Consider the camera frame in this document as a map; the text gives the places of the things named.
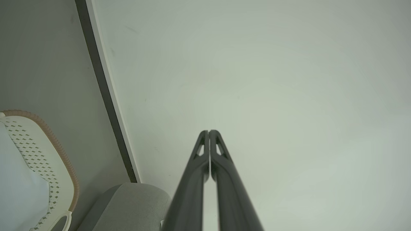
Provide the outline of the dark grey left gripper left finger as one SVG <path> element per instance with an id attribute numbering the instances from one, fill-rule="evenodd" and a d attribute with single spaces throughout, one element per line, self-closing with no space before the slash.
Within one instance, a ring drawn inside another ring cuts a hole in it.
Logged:
<path id="1" fill-rule="evenodd" d="M 163 231 L 201 231 L 203 228 L 204 183 L 210 174 L 209 132 L 202 131 L 172 203 L 164 219 Z"/>

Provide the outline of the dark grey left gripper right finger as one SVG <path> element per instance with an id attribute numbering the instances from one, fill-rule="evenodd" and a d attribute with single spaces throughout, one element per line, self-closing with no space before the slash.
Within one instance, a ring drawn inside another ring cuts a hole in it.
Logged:
<path id="1" fill-rule="evenodd" d="M 217 130 L 209 132 L 210 166 L 217 184 L 220 231 L 262 231 L 263 227 Z"/>

